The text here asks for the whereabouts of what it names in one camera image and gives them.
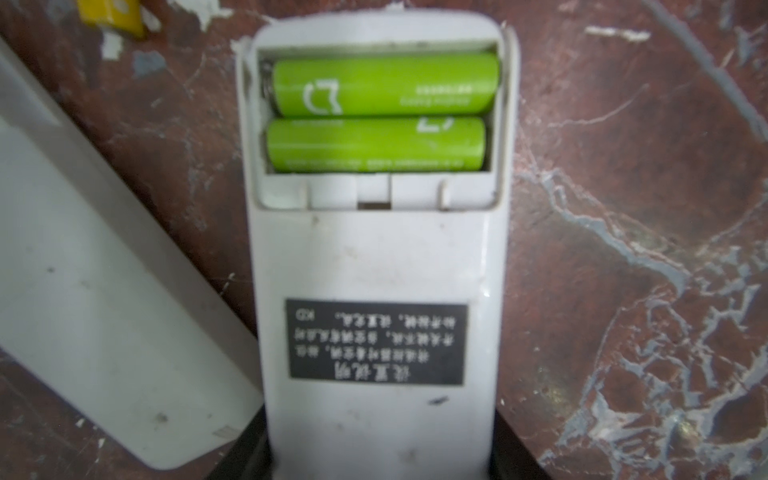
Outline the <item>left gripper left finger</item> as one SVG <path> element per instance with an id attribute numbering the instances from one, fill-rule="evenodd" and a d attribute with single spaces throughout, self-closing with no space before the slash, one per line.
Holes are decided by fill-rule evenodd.
<path id="1" fill-rule="evenodd" d="M 273 457 L 262 407 L 206 480 L 261 480 L 273 478 Z"/>

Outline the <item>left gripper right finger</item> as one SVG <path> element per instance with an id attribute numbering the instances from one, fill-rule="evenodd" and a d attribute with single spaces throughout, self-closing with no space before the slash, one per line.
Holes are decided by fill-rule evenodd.
<path id="1" fill-rule="evenodd" d="M 489 478 L 551 480 L 499 411 L 495 412 Z"/>

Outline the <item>red white remote control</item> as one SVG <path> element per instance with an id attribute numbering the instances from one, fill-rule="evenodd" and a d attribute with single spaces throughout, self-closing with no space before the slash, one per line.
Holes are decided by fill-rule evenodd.
<path id="1" fill-rule="evenodd" d="M 234 45 L 271 473 L 488 479 L 521 73 L 474 12 L 293 17 Z M 281 173 L 279 61 L 487 52 L 500 79 L 476 172 Z"/>

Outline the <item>yellow battery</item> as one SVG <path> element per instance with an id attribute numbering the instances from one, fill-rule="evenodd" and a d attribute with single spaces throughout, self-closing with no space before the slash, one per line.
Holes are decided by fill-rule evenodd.
<path id="1" fill-rule="evenodd" d="M 145 37 L 139 0 L 77 0 L 80 19 L 134 38 Z"/>

